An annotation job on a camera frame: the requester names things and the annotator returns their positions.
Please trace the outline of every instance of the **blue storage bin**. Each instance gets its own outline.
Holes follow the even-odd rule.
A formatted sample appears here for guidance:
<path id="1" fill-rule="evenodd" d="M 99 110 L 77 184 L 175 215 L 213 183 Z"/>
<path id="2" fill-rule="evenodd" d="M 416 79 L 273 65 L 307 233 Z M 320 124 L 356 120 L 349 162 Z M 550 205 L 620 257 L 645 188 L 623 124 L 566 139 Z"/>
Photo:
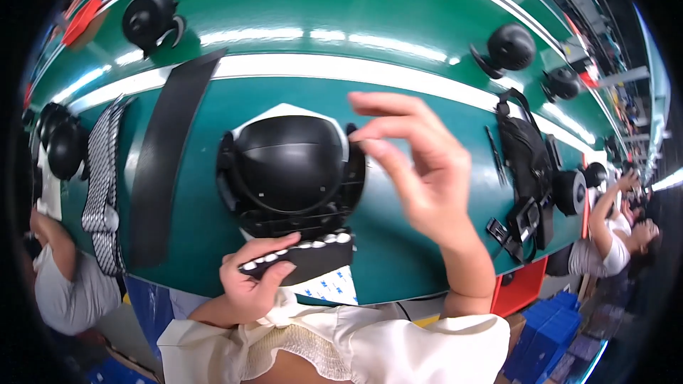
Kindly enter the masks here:
<path id="1" fill-rule="evenodd" d="M 524 311 L 525 328 L 503 366 L 503 374 L 520 384 L 543 383 L 581 324 L 579 305 L 576 295 L 559 293 Z"/>

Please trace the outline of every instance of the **red box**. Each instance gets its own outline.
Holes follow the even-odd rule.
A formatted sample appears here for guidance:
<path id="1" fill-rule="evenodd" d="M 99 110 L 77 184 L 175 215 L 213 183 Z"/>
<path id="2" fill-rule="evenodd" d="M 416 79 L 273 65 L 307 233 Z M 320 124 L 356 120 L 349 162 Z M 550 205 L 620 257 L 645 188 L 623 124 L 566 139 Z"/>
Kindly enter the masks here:
<path id="1" fill-rule="evenodd" d="M 534 302 L 541 292 L 546 275 L 548 257 L 533 262 L 514 272 L 514 279 L 508 286 L 501 286 L 502 276 L 496 278 L 496 291 L 493 293 L 491 312 L 507 317 Z"/>

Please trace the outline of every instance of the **green workbench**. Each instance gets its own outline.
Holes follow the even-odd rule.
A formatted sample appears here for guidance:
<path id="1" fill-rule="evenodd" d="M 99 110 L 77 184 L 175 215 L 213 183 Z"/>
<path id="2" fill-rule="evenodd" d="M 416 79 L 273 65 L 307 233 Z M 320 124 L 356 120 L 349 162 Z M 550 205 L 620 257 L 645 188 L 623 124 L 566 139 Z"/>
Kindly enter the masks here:
<path id="1" fill-rule="evenodd" d="M 178 47 L 164 46 L 149 60 L 138 57 L 137 48 L 126 41 L 120 29 L 124 9 L 130 0 L 119 0 L 108 8 L 102 28 L 90 45 L 79 51 L 64 49 L 44 60 L 48 65 L 38 71 L 40 77 L 34 83 L 31 106 L 39 109 L 55 98 L 66 104 L 77 104 L 84 95 L 92 96 L 113 82 L 181 63 L 221 47 L 229 47 L 229 55 L 295 53 L 361 58 L 460 81 L 495 94 L 507 89 L 507 86 L 491 81 L 468 52 L 469 43 L 485 51 L 491 32 L 501 24 L 517 21 L 512 13 L 491 0 L 179 1 L 178 13 L 187 19 L 190 32 Z M 554 38 L 571 35 L 551 7 L 541 0 L 518 0 L 517 3 Z M 261 30 L 258 33 L 264 33 L 265 30 L 292 28 L 301 31 L 301 35 L 295 33 L 286 39 L 261 36 L 235 40 L 236 30 L 258 29 Z M 343 32 L 346 40 L 321 41 L 311 37 L 312 30 Z M 403 42 L 398 46 L 403 50 L 396 49 L 396 42 L 386 41 L 369 47 L 352 41 L 354 34 L 394 39 Z M 503 84 L 513 83 L 524 89 L 535 114 L 566 129 L 577 139 L 581 134 L 566 125 L 567 118 L 580 123 L 595 138 L 613 133 L 601 106 L 588 92 L 573 101 L 557 104 L 565 120 L 543 107 L 546 99 L 539 84 L 542 71 L 551 70 L 563 61 L 546 41 L 536 34 L 533 36 L 538 47 L 534 64 L 524 71 L 509 73 L 509 80 Z M 406 44 L 424 49 L 406 49 Z M 430 52 L 425 55 L 423 51 L 427 49 Z M 446 58 L 441 59 L 434 52 Z M 83 83 L 84 75 L 92 75 L 92 71 L 98 69 L 101 69 L 98 77 L 90 77 L 91 80 Z M 215 155 L 223 132 L 279 103 L 328 115 L 342 125 L 353 122 L 360 126 L 367 119 L 355 116 L 346 102 L 346 93 L 353 90 L 403 92 L 418 95 L 428 102 L 472 154 L 469 213 L 494 258 L 496 271 L 506 273 L 517 267 L 484 231 L 491 217 L 504 218 L 513 204 L 512 188 L 500 186 L 483 130 L 486 124 L 495 128 L 495 116 L 490 110 L 469 105 L 468 101 L 425 95 L 420 89 L 411 92 L 333 77 L 263 76 L 266 77 L 227 78 L 209 85 L 192 124 L 176 182 L 168 259 L 158 267 L 129 269 L 133 276 L 191 293 L 218 295 L 221 292 L 218 281 L 221 257 L 235 252 L 244 243 L 215 187 Z M 159 92 L 160 89 L 155 88 L 139 93 L 139 98 L 127 111 L 122 128 L 119 206 L 124 260 L 128 258 L 128 197 L 136 158 Z M 94 124 L 104 106 L 85 107 L 80 115 L 86 127 Z M 600 142 L 591 147 L 600 148 Z M 567 167 L 581 163 L 581 152 L 562 142 L 560 153 Z M 388 302 L 447 289 L 438 249 L 407 225 L 393 186 L 380 168 L 370 166 L 363 198 L 349 222 L 358 245 L 352 273 L 359 302 Z M 87 183 L 63 183 L 62 219 L 78 246 L 91 252 L 90 237 L 81 229 L 86 193 Z M 556 211 L 555 238 L 537 258 L 573 242 L 580 232 L 580 216 L 565 218 Z"/>

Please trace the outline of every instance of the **fluorescent light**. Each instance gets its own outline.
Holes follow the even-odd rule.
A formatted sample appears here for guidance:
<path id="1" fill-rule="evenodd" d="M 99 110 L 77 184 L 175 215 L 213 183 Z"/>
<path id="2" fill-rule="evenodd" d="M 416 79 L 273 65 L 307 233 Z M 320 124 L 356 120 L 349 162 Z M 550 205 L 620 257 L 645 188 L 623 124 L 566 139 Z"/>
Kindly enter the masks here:
<path id="1" fill-rule="evenodd" d="M 236 42 L 249 39 L 278 39 L 287 40 L 303 37 L 300 28 L 245 28 L 244 30 L 230 30 L 215 32 L 200 36 L 202 45 L 220 42 Z"/>
<path id="2" fill-rule="evenodd" d="M 587 370 L 586 373 L 583 375 L 583 378 L 582 378 L 582 380 L 581 380 L 581 384 L 586 384 L 586 381 L 588 380 L 588 378 L 589 378 L 589 377 L 591 376 L 591 374 L 593 373 L 593 369 L 595 369 L 595 365 L 598 364 L 598 362 L 600 361 L 600 358 L 602 357 L 602 354 L 604 353 L 605 349 L 607 348 L 607 344 L 608 344 L 608 343 L 609 343 L 608 340 L 602 340 L 602 341 L 600 342 L 600 345 L 602 345 L 602 347 L 600 348 L 600 353 L 598 353 L 598 355 L 595 356 L 595 359 L 593 359 L 593 362 L 591 362 L 591 366 L 588 367 L 588 370 Z"/>
<path id="3" fill-rule="evenodd" d="M 129 52 L 127 54 L 123 54 L 120 57 L 115 59 L 116 64 L 120 66 L 124 66 L 126 64 L 131 64 L 135 63 L 136 61 L 142 61 L 144 59 L 144 53 L 142 52 L 142 49 L 136 49 L 132 52 Z"/>
<path id="4" fill-rule="evenodd" d="M 519 92 L 524 92 L 524 85 L 522 85 L 521 82 L 513 80 L 505 76 L 504 78 L 500 79 L 491 79 L 493 83 L 495 83 L 498 86 L 502 86 L 503 88 L 506 89 L 517 89 Z"/>
<path id="5" fill-rule="evenodd" d="M 413 45 L 412 43 L 397 41 L 393 38 L 370 36 L 366 34 L 351 34 L 349 35 L 348 40 L 354 43 L 378 47 L 380 49 L 393 49 L 395 51 L 421 56 L 430 60 L 440 61 L 442 63 L 444 63 L 448 58 L 443 52 L 435 51 L 423 46 Z"/>
<path id="6" fill-rule="evenodd" d="M 60 93 L 52 97 L 52 101 L 55 103 L 61 103 L 65 99 L 69 98 L 78 89 L 81 89 L 85 85 L 89 84 L 91 81 L 97 79 L 101 75 L 105 74 L 107 71 L 111 70 L 111 65 L 107 64 L 102 68 L 95 69 L 89 73 L 84 74 L 80 79 L 71 84 L 67 89 L 62 90 Z"/>
<path id="7" fill-rule="evenodd" d="M 317 38 L 321 41 L 345 41 L 346 34 L 335 30 L 312 30 L 311 38 Z"/>
<path id="8" fill-rule="evenodd" d="M 683 181 L 683 167 L 664 178 L 662 181 L 652 185 L 652 191 L 658 192 L 660 190 L 668 189 L 674 185 L 680 184 Z"/>
<path id="9" fill-rule="evenodd" d="M 574 119 L 564 114 L 562 110 L 560 110 L 559 107 L 557 107 L 555 104 L 545 103 L 543 104 L 543 108 L 548 113 L 558 118 L 559 121 L 562 122 L 562 124 L 567 126 L 572 131 L 576 132 L 578 136 L 582 137 L 583 140 L 586 141 L 588 144 L 595 144 L 595 136 L 592 133 L 588 132 L 583 126 L 578 124 Z"/>

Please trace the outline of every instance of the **worker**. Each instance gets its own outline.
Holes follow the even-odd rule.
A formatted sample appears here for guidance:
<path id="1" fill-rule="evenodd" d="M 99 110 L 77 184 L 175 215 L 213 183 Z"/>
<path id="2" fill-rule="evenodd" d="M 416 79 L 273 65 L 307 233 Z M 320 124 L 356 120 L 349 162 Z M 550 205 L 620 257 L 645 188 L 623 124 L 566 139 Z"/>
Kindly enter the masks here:
<path id="1" fill-rule="evenodd" d="M 632 229 L 628 219 L 615 207 L 619 192 L 627 192 L 638 183 L 638 176 L 631 170 L 607 189 L 595 202 L 588 218 L 590 238 L 550 255 L 546 274 L 610 277 L 619 274 L 632 257 L 647 254 L 653 241 L 658 241 L 659 227 L 647 219 Z"/>
<path id="2" fill-rule="evenodd" d="M 422 100 L 351 93 L 354 111 L 378 116 L 350 136 L 384 168 L 407 220 L 440 247 L 450 291 L 440 320 L 420 328 L 393 305 L 318 307 L 279 288 L 295 265 L 260 282 L 238 265 L 296 244 L 298 233 L 252 239 L 223 258 L 225 294 L 173 320 L 159 337 L 166 384 L 492 383 L 508 352 L 509 326 L 489 314 L 491 257 L 467 215 L 471 158 Z M 413 162 L 385 138 L 403 138 Z"/>
<path id="3" fill-rule="evenodd" d="M 75 336 L 121 305 L 123 278 L 105 276 L 95 258 L 76 249 L 58 221 L 33 209 L 30 226 L 41 249 L 34 260 L 22 252 L 23 269 L 47 326 Z"/>

